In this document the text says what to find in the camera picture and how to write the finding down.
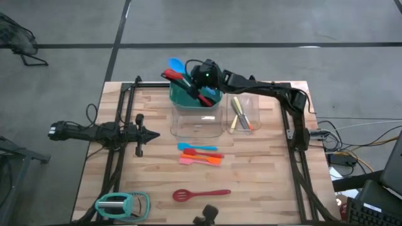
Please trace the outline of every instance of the gray floor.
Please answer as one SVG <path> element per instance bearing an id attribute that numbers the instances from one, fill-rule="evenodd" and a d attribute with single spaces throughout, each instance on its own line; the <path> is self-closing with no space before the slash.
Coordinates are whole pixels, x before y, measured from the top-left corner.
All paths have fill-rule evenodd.
<path id="1" fill-rule="evenodd" d="M 113 43 L 123 5 L 124 0 L 5 0 L 0 12 L 31 29 L 40 44 Z M 401 22 L 392 0 L 138 0 L 130 5 L 122 43 L 401 41 Z M 85 107 L 99 101 L 110 55 L 110 49 L 40 50 L 50 66 L 29 68 L 0 50 L 0 134 L 52 155 L 49 165 L 31 166 L 13 216 L 16 225 L 69 221 L 88 143 L 53 142 L 46 134 L 58 120 L 87 123 Z M 259 80 L 307 80 L 317 116 L 338 127 L 402 118 L 402 48 L 119 50 L 112 81 L 137 75 L 160 80 L 169 57 L 212 58 Z M 398 125 L 340 133 L 345 143 L 368 143 Z M 381 170 L 392 147 L 356 153 Z M 360 173 L 356 168 L 354 174 Z"/>

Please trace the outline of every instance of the keyboard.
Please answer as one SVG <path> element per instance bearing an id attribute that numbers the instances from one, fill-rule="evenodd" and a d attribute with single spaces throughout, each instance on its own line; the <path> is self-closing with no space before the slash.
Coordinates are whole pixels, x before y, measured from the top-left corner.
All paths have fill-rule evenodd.
<path id="1" fill-rule="evenodd" d="M 359 225 L 402 226 L 402 215 L 347 198 L 347 222 Z"/>

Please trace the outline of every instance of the chair leg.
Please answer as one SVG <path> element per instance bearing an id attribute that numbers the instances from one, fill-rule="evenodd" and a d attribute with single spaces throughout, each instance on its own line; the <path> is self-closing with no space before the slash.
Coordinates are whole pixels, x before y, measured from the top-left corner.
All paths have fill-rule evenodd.
<path id="1" fill-rule="evenodd" d="M 18 54 L 18 55 L 21 57 L 21 59 L 22 59 L 22 61 L 23 61 L 23 63 L 24 63 L 25 66 L 28 66 L 28 67 L 30 67 L 30 66 L 49 66 L 48 62 L 46 62 L 46 61 L 44 61 L 44 60 L 42 60 L 42 59 L 39 59 L 39 58 L 37 58 L 37 57 L 35 57 L 35 56 L 29 55 L 29 54 L 25 54 L 25 53 L 15 53 L 15 54 Z M 28 62 L 25 60 L 25 57 L 29 57 L 29 58 L 38 60 L 38 61 L 40 61 L 40 62 L 42 62 L 42 63 L 28 63 Z"/>

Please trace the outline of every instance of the pink spatula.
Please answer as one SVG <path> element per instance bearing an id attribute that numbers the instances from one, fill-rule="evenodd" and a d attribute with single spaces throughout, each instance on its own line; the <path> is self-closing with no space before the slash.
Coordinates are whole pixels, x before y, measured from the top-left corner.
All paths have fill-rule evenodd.
<path id="1" fill-rule="evenodd" d="M 192 163 L 200 163 L 200 164 L 207 164 L 210 166 L 220 166 L 220 164 L 214 164 L 214 163 L 209 163 L 207 161 L 198 161 L 198 160 L 188 159 L 188 158 L 180 158 L 179 163 L 186 164 L 186 165 L 190 165 Z"/>

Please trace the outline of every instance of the butcher block tabletop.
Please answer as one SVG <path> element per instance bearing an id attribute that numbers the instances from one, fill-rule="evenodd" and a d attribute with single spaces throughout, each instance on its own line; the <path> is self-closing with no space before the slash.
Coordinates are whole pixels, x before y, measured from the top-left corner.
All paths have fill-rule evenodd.
<path id="1" fill-rule="evenodd" d="M 290 83 L 309 93 L 306 81 Z M 114 121 L 121 84 L 105 83 L 98 124 Z M 170 131 L 172 109 L 169 88 L 136 89 L 131 120 L 135 120 L 136 114 L 144 114 L 146 128 L 160 133 L 160 137 L 143 145 L 142 158 L 134 153 L 136 143 L 128 144 L 124 157 L 120 191 L 143 191 L 150 197 L 148 218 L 141 223 L 191 224 L 196 216 L 202 216 L 207 204 L 219 210 L 216 224 L 300 223 L 280 103 L 275 98 L 259 96 L 261 127 L 250 135 L 232 135 L 225 129 L 217 138 L 186 140 L 197 145 L 218 146 L 218 152 L 225 155 L 220 167 L 178 164 L 181 152 L 177 143 L 182 140 Z M 317 128 L 317 119 L 308 113 L 308 104 L 305 120 L 309 129 Z M 310 144 L 322 145 L 318 141 Z M 99 148 L 100 144 L 91 143 L 88 155 Z M 102 150 L 86 161 L 72 220 L 80 218 L 99 195 L 107 152 Z M 314 192 L 330 213 L 339 218 L 323 149 L 310 147 L 306 156 Z M 174 201 L 173 192 L 182 188 L 194 192 L 229 189 L 232 193 L 198 196 L 187 202 Z M 303 199 L 307 218 L 311 219 L 307 196 Z"/>

